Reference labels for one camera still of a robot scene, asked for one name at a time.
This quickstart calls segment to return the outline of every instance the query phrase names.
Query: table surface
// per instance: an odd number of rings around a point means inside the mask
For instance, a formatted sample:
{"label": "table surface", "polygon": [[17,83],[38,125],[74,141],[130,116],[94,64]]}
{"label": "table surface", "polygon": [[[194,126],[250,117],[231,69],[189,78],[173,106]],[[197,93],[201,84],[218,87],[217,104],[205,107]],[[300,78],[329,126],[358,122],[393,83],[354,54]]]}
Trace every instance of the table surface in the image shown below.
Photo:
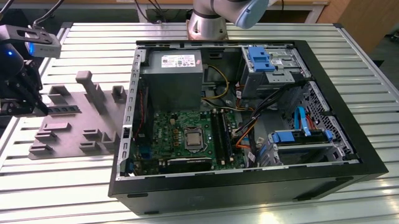
{"label": "table surface", "polygon": [[[321,200],[138,217],[107,196],[113,155],[30,160],[29,149],[43,118],[14,119],[3,136],[0,222],[95,223],[398,223],[399,94],[346,31],[332,24],[229,25],[233,40],[308,40],[390,173],[357,183]],[[135,41],[187,39],[186,25],[170,23],[77,23],[63,28],[59,59],[45,61],[46,94],[51,85],[83,91],[79,70],[91,70],[103,90],[129,86]]]}
{"label": "table surface", "polygon": [[[329,5],[332,0],[285,0],[285,5]],[[15,3],[57,3],[58,0],[19,0]],[[131,4],[133,0],[66,0],[65,4]],[[150,4],[149,0],[138,0],[142,4]],[[159,4],[193,4],[193,0],[158,0]]]}

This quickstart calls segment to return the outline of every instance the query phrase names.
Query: power supply label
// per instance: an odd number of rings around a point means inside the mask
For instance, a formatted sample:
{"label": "power supply label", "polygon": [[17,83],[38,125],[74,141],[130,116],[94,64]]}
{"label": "power supply label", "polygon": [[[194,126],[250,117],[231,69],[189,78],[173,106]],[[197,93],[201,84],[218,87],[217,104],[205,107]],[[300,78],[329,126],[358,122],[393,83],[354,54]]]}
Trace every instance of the power supply label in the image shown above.
{"label": "power supply label", "polygon": [[162,56],[163,68],[195,67],[194,55],[165,55]]}

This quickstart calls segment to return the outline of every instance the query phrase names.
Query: red wire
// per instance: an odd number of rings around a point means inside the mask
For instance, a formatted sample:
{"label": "red wire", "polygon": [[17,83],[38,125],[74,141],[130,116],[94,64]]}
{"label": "red wire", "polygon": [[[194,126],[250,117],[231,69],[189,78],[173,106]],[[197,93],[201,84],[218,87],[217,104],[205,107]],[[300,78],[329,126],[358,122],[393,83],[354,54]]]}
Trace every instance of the red wire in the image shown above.
{"label": "red wire", "polygon": [[317,129],[317,125],[314,125],[314,121],[313,121],[312,117],[308,115],[306,118],[308,118],[308,120],[310,121],[310,126],[312,126],[312,128],[313,128],[313,129]]}
{"label": "red wire", "polygon": [[142,121],[141,121],[141,126],[138,128],[138,132],[137,132],[137,135],[135,135],[135,140],[138,138],[138,134],[139,134],[142,126],[145,124],[145,108],[143,108],[143,91],[142,90],[141,90],[141,110],[142,110]]}

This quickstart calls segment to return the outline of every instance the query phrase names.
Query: yellow wire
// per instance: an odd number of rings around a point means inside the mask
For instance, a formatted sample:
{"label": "yellow wire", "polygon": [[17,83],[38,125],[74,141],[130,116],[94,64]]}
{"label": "yellow wire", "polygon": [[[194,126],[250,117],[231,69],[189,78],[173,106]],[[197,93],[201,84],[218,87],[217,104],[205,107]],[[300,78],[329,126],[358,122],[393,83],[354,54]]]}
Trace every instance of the yellow wire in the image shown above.
{"label": "yellow wire", "polygon": [[203,97],[203,99],[218,99],[218,98],[223,97],[227,94],[227,91],[229,91],[229,80],[227,80],[227,77],[223,74],[223,72],[214,65],[209,65],[209,67],[213,67],[217,70],[217,72],[219,72],[219,74],[222,75],[222,77],[225,78],[225,81],[226,81],[226,90],[225,90],[225,92],[219,96]]}

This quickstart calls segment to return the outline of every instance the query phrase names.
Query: blue plastic latch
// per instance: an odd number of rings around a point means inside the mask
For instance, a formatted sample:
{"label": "blue plastic latch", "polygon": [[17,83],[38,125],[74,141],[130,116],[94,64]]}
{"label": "blue plastic latch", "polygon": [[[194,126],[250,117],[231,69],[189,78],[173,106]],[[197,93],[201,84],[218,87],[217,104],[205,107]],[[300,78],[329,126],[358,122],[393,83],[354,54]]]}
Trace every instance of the blue plastic latch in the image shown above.
{"label": "blue plastic latch", "polygon": [[326,130],[325,134],[326,134],[329,141],[333,141],[333,138],[334,138],[333,132],[330,130]]}
{"label": "blue plastic latch", "polygon": [[312,135],[310,128],[308,127],[306,112],[305,112],[305,108],[302,106],[297,107],[297,109],[296,109],[294,127],[296,127],[296,129],[302,128],[305,130],[305,135],[306,136]]}
{"label": "blue plastic latch", "polygon": [[293,132],[278,132],[281,142],[296,141]]}
{"label": "blue plastic latch", "polygon": [[266,145],[263,145],[263,147],[262,147],[262,150],[261,150],[261,152],[259,152],[259,156],[263,155],[265,151],[266,151]]}
{"label": "blue plastic latch", "polygon": [[276,133],[276,134],[273,134],[273,139],[274,139],[274,143],[278,143],[278,142],[281,142],[281,138],[280,138],[280,136],[278,136],[278,134]]}
{"label": "blue plastic latch", "polygon": [[249,47],[249,58],[254,64],[254,71],[276,71],[270,62],[270,54],[263,47]]}

